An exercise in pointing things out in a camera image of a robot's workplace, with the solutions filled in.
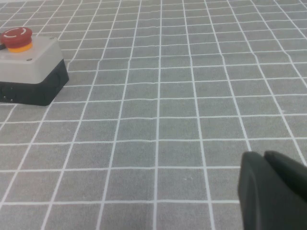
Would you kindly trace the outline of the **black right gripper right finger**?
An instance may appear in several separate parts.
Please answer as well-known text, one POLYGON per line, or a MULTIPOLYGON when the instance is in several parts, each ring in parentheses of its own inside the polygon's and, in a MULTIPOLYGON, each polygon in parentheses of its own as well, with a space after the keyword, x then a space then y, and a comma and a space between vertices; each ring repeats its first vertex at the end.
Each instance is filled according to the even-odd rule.
POLYGON ((307 201, 307 167, 273 150, 264 152, 264 158, 284 183, 295 194, 307 201))

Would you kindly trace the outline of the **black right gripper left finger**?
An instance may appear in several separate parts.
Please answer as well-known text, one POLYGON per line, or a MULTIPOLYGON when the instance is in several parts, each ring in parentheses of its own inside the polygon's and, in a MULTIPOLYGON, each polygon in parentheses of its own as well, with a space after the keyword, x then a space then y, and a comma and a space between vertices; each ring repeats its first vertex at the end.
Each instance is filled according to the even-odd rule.
POLYGON ((290 190, 264 155, 243 153, 238 197, 246 230, 307 228, 307 202, 290 190))

